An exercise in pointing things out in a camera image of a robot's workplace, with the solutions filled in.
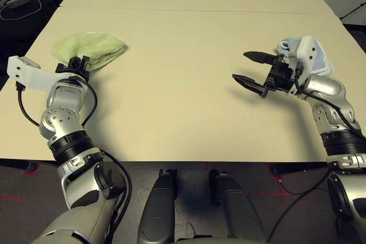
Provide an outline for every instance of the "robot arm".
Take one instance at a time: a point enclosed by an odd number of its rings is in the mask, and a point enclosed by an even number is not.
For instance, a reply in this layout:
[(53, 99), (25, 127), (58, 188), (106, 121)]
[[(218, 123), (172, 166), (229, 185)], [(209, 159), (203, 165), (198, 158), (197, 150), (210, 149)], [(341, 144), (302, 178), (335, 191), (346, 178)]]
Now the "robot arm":
[(303, 38), (293, 53), (291, 63), (295, 70), (282, 62), (282, 55), (251, 51), (244, 55), (255, 62), (272, 65), (265, 83), (258, 84), (243, 75), (233, 74), (233, 78), (263, 98), (268, 91), (281, 90), (310, 104), (332, 171), (328, 188), (333, 209), (338, 217), (352, 220), (360, 235), (366, 235), (365, 137), (352, 105), (346, 100), (344, 85), (308, 70), (315, 49), (308, 38), (306, 43), (301, 43)]
[(49, 92), (39, 131), (48, 139), (59, 165), (57, 172), (69, 208), (32, 244), (100, 244), (106, 238), (111, 240), (116, 202), (121, 194), (125, 198), (130, 192), (131, 185), (127, 186), (125, 180), (129, 177), (118, 164), (104, 160), (104, 154), (79, 122), (88, 86), (87, 62), (86, 57), (73, 58), (68, 67), (59, 64), (56, 73), (50, 73), (30, 59), (9, 58), (10, 77), (28, 88)]

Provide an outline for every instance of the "light green cloth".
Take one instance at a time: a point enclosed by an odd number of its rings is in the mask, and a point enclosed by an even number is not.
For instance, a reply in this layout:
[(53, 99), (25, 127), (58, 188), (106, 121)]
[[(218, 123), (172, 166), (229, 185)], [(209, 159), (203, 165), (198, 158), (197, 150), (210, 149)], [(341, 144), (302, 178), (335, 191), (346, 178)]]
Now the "light green cloth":
[(89, 57), (88, 71), (107, 65), (124, 51), (125, 42), (106, 33), (72, 34), (52, 48), (52, 54), (65, 65), (71, 57)]

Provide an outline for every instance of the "power strip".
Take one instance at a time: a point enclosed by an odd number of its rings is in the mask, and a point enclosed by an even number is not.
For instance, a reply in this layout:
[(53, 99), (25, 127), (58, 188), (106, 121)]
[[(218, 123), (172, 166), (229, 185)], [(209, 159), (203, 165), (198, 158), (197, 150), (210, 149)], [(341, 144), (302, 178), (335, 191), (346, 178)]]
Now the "power strip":
[(14, 8), (22, 6), (28, 2), (29, 2), (29, 0), (8, 0), (8, 1), (6, 1), (6, 6), (8, 6), (10, 9), (14, 9)]

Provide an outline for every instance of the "gray floor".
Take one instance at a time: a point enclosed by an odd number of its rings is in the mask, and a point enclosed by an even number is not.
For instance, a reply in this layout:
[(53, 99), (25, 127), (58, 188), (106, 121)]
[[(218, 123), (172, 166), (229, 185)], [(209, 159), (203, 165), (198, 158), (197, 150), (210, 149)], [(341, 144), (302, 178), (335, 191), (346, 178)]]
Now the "gray floor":
[[(138, 224), (149, 192), (160, 168), (178, 169), (176, 239), (197, 234), (226, 237), (220, 208), (209, 202), (208, 171), (217, 168), (237, 179), (250, 194), (266, 233), (296, 198), (279, 188), (266, 163), (129, 162), (133, 195), (113, 243), (135, 243)], [(294, 192), (311, 187), (325, 169), (283, 176), (284, 185)], [(34, 174), (0, 167), (0, 243), (29, 243), (55, 217), (66, 210), (55, 167), (41, 165)], [(337, 238), (335, 216), (328, 193), (315, 190), (296, 205), (278, 228), (271, 243), (357, 243)]]

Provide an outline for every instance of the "black ribbed joint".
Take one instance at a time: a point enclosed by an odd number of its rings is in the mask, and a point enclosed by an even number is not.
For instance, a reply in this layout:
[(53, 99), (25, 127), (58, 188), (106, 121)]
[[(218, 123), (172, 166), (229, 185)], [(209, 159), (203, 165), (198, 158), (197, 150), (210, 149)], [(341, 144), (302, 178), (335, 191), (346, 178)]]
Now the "black ribbed joint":
[(95, 145), (86, 131), (76, 131), (55, 141), (50, 149), (57, 164), (61, 165), (83, 151), (94, 147)]
[(321, 139), (328, 156), (365, 152), (365, 140), (350, 130), (324, 133)]

